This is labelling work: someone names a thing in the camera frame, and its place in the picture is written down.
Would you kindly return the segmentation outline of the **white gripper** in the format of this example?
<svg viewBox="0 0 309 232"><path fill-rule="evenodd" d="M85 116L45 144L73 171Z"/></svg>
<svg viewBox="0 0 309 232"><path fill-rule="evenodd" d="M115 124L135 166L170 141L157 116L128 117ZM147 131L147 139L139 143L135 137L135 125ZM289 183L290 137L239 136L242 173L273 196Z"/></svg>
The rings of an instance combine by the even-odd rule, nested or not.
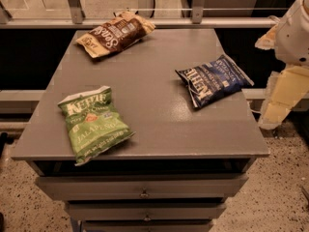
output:
<svg viewBox="0 0 309 232"><path fill-rule="evenodd" d="M302 4L292 5L277 25L271 27L255 46L274 49L278 60L287 65L282 72L272 72L267 81L258 125L274 130L309 92L309 15Z"/></svg>

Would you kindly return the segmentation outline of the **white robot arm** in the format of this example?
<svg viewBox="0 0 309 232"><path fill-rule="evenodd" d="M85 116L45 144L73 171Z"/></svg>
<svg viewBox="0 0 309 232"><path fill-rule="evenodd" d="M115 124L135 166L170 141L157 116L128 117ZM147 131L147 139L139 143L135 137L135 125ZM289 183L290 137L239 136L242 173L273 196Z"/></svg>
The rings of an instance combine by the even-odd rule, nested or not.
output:
<svg viewBox="0 0 309 232"><path fill-rule="evenodd" d="M309 92L309 0L295 0L255 46L273 49L285 64L283 71L268 78L258 121L261 129L274 130Z"/></svg>

